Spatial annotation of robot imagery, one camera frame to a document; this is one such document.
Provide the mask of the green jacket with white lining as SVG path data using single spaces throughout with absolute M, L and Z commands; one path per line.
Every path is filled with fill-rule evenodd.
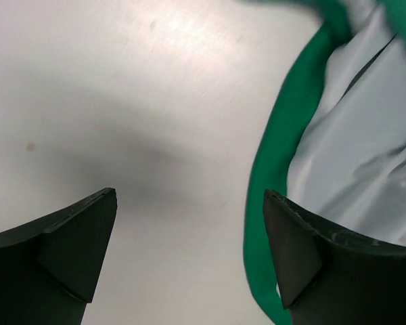
M 309 6 L 323 23 L 281 87 L 246 199 L 246 277 L 276 324 L 293 323 L 281 303 L 265 228 L 266 190 L 406 247 L 406 1 Z

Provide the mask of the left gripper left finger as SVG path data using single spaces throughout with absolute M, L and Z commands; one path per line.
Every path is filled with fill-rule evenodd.
M 80 324 L 93 301 L 117 198 L 104 188 L 0 233 L 0 324 Z

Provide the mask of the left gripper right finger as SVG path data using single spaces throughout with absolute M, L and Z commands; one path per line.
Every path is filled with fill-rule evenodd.
M 266 190 L 263 217 L 293 324 L 406 325 L 406 247 L 364 236 Z

